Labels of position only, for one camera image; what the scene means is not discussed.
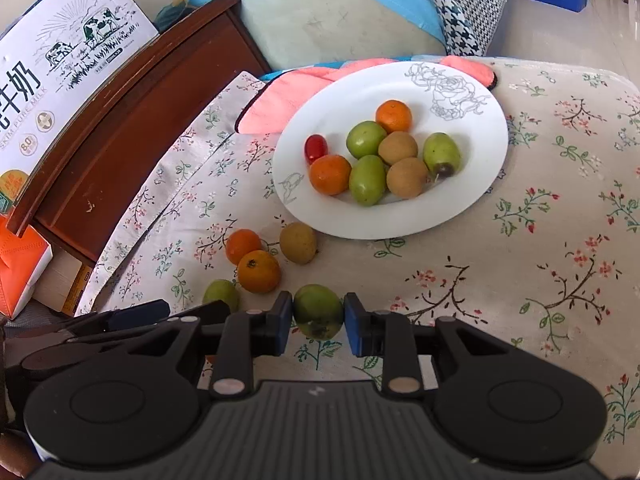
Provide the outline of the small orange tangerine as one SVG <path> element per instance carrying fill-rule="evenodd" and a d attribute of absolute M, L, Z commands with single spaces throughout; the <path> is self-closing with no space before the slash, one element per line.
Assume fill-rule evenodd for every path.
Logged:
<path fill-rule="evenodd" d="M 272 292 L 279 286 L 281 278 L 278 260 L 264 250 L 249 252 L 238 264 L 238 281 L 245 290 L 253 294 Z"/>

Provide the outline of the green jujube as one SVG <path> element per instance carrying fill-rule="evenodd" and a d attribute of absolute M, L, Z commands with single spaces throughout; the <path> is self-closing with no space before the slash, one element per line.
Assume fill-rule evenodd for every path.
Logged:
<path fill-rule="evenodd" d="M 342 328 L 344 308 L 341 299 L 326 286 L 308 284 L 294 296 L 293 318 L 299 330 L 314 340 L 330 340 Z"/>
<path fill-rule="evenodd" d="M 224 302 L 230 311 L 234 313 L 239 310 L 240 293 L 232 282 L 228 280 L 215 280 L 207 286 L 203 295 L 204 304 L 210 304 L 214 301 Z"/>

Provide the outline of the brown kiwi fruit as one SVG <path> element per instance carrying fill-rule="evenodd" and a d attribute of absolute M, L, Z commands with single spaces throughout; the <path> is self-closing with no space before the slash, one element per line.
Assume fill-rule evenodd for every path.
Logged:
<path fill-rule="evenodd" d="M 393 164 L 386 174 L 388 190 L 403 200 L 419 196 L 424 190 L 427 179 L 426 166 L 416 157 L 401 159 Z"/>

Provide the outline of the green jujube on cloth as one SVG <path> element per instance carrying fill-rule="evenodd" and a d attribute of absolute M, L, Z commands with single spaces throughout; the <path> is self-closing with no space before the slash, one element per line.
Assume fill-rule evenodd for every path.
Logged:
<path fill-rule="evenodd" d="M 214 301 L 224 302 L 230 311 L 234 313 L 239 310 L 240 293 L 232 282 L 228 280 L 215 280 L 207 286 L 203 295 L 204 304 L 210 304 Z"/>

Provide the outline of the orange box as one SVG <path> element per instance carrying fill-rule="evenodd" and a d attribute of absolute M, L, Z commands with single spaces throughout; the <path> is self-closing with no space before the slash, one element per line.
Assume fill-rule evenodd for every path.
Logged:
<path fill-rule="evenodd" d="M 13 320 L 32 299 L 53 252 L 51 245 L 32 226 L 22 236 L 11 233 L 5 216 L 1 217 L 0 243 L 1 314 Z"/>

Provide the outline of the orange tangerine on cloth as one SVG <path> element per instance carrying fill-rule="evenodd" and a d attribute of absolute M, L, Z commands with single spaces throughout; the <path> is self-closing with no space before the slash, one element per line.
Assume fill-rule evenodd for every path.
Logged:
<path fill-rule="evenodd" d="M 259 235 L 249 229 L 238 229 L 231 233 L 226 244 L 227 259 L 237 266 L 242 258 L 254 252 L 262 250 L 262 240 Z"/>

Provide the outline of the green jujube fruit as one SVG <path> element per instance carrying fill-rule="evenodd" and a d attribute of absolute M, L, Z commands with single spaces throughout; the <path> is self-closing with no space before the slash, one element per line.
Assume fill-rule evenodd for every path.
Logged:
<path fill-rule="evenodd" d="M 386 193 L 384 162 L 376 155 L 361 157 L 352 167 L 349 192 L 356 202 L 365 207 L 376 205 Z"/>

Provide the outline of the orange tangerine plate front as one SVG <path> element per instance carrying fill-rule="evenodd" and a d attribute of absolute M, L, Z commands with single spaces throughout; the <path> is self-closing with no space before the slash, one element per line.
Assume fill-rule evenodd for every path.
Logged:
<path fill-rule="evenodd" d="M 335 196 L 344 193 L 349 186 L 352 165 L 341 155 L 324 155 L 309 167 L 312 187 L 320 194 Z"/>

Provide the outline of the green jujube plate right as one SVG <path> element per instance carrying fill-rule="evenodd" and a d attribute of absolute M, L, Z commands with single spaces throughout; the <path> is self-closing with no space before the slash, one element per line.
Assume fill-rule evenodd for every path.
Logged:
<path fill-rule="evenodd" d="M 448 178 L 461 167 L 461 153 L 447 133 L 430 134 L 423 145 L 423 160 L 434 177 Z"/>

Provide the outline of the green jujube plate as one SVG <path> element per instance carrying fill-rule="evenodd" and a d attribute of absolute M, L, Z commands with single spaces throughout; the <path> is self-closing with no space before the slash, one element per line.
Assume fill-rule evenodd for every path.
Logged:
<path fill-rule="evenodd" d="M 366 155 L 376 155 L 378 147 L 386 136 L 387 132 L 381 125 L 372 120 L 366 120 L 349 131 L 346 148 L 356 159 Z"/>
<path fill-rule="evenodd" d="M 430 134 L 423 145 L 423 160 L 434 177 L 448 178 L 461 167 L 461 153 L 447 133 Z"/>

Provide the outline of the green jujube plate centre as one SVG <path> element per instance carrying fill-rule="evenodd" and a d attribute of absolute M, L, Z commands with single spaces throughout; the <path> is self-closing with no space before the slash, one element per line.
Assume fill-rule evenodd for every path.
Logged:
<path fill-rule="evenodd" d="M 356 159 L 366 155 L 376 155 L 378 147 L 386 136 L 387 132 L 381 125 L 372 120 L 366 120 L 349 131 L 346 148 Z"/>

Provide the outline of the orange tangerine on plate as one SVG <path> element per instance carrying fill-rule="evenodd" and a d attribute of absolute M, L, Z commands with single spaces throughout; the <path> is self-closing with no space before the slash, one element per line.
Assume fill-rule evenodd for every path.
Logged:
<path fill-rule="evenodd" d="M 375 121 L 387 133 L 408 132 L 412 126 L 412 113 L 404 102 L 387 100 L 376 109 Z"/>

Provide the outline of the white floral plate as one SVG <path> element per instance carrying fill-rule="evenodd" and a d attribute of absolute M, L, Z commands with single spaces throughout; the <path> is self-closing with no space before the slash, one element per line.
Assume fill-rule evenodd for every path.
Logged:
<path fill-rule="evenodd" d="M 411 108 L 416 142 L 443 132 L 461 152 L 461 168 L 427 185 L 412 200 L 386 195 L 371 207 L 349 193 L 318 193 L 308 177 L 304 144 L 313 133 L 330 151 L 349 155 L 346 136 L 373 118 L 387 100 Z M 313 229 L 346 240 L 382 240 L 416 234 L 461 214 L 494 183 L 508 151 L 506 115 L 494 95 L 471 76 L 430 62 L 393 62 L 350 74 L 306 102 L 280 134 L 272 159 L 277 196 L 292 216 Z"/>

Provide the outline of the white milk carton box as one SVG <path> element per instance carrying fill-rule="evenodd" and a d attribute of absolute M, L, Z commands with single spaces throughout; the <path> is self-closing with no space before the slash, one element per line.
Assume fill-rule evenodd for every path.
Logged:
<path fill-rule="evenodd" d="M 41 0 L 1 39 L 1 209 L 157 30 L 134 0 Z"/>

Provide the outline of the green sofa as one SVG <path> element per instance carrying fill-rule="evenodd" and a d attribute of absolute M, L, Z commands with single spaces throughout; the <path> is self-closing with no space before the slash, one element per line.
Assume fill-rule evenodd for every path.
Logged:
<path fill-rule="evenodd" d="M 445 52 L 376 0 L 241 0 L 241 21 L 274 70 Z"/>

